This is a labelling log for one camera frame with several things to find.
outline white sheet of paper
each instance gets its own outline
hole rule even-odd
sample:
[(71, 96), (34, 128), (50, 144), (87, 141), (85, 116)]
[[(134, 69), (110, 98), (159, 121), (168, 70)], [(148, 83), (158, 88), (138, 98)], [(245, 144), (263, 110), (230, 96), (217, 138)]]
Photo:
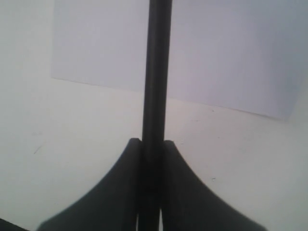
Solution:
[[(56, 0), (52, 77), (142, 91), (148, 0)], [(305, 0), (174, 0), (169, 97), (287, 118), (308, 66)]]

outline black rod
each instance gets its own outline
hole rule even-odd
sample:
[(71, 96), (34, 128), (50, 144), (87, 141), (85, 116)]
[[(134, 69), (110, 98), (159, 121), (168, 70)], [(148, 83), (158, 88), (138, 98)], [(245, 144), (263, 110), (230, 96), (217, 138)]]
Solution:
[(172, 0), (150, 0), (142, 143), (148, 162), (165, 133)]
[(172, 0), (150, 0), (138, 230), (158, 231)]

